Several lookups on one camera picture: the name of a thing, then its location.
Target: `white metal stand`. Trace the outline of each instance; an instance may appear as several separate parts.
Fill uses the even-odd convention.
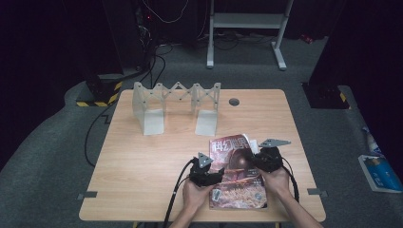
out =
[[[260,13],[215,13],[214,0],[211,0],[210,9],[210,30],[207,50],[207,68],[214,66],[214,28],[247,28],[247,29],[278,29],[276,42],[272,42],[280,70],[285,70],[284,58],[279,46],[287,26],[291,7],[294,0],[288,0],[285,12],[282,14],[260,14]]]

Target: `folding bracket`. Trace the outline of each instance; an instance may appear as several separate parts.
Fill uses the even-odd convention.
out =
[[[211,164],[213,162],[212,159],[209,157],[205,156],[203,153],[199,152],[198,154],[199,157],[199,167],[204,168],[205,166]]]
[[[176,92],[179,89],[182,90],[181,94]],[[179,82],[171,88],[166,88],[163,84],[156,84],[154,88],[147,89],[141,83],[136,82],[133,87],[133,114],[139,120],[144,135],[163,134],[165,100],[168,97],[181,101],[190,96],[192,113],[195,113],[196,106],[201,106],[205,100],[210,100],[213,103],[213,109],[199,110],[195,132],[198,135],[214,136],[217,128],[220,89],[220,83],[215,83],[211,89],[204,89],[200,84],[193,84],[191,88],[186,88]],[[149,108],[151,100],[160,104],[160,108]]]
[[[259,146],[260,147],[277,147],[285,144],[291,144],[290,141],[282,141],[282,140],[274,140],[274,139],[267,139],[266,141],[262,142]]]

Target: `human hand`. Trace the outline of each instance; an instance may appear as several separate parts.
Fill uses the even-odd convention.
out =
[[[270,191],[277,197],[282,194],[291,194],[289,188],[290,176],[283,167],[271,173],[260,169],[259,172],[263,176],[264,186],[267,191]]]
[[[190,179],[186,179],[182,190],[183,208],[195,211],[199,210],[214,186],[215,185],[199,187]]]

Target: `magazine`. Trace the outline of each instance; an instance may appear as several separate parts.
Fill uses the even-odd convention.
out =
[[[402,193],[403,185],[385,158],[361,155],[362,171],[374,192]]]
[[[222,182],[210,192],[211,209],[267,207],[264,182],[252,164],[251,145],[244,134],[210,141],[211,172],[225,168]]]

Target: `person's arm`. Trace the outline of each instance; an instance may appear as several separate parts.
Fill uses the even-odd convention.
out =
[[[182,190],[183,209],[176,217],[169,228],[187,228],[196,216],[199,209],[205,202],[208,193],[214,188],[214,185],[207,187],[198,187],[191,180],[185,180]]]
[[[267,191],[272,192],[282,203],[297,228],[323,227],[311,214],[309,214],[293,197],[289,188],[289,176],[281,167],[272,173],[259,171],[264,178]]]

